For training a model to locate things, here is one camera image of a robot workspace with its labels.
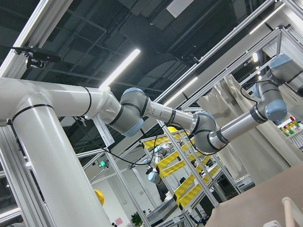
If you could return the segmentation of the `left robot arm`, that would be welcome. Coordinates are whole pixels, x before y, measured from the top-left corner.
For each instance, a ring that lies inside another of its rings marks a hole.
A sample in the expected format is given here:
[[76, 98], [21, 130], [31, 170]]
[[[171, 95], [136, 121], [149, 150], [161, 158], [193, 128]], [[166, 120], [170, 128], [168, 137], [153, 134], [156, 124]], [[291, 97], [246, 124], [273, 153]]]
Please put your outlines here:
[[140, 130], [144, 116], [166, 123], [178, 123], [193, 134], [197, 149], [214, 153], [267, 120], [283, 119], [287, 107], [278, 87], [284, 83], [300, 94], [303, 92], [302, 67], [282, 53], [271, 61], [269, 71], [253, 86], [255, 96], [261, 101], [219, 129], [216, 129], [211, 114], [201, 111], [190, 115], [175, 110], [151, 101], [138, 88], [126, 90], [120, 100], [109, 93], [100, 114], [107, 125], [126, 137], [132, 137]]

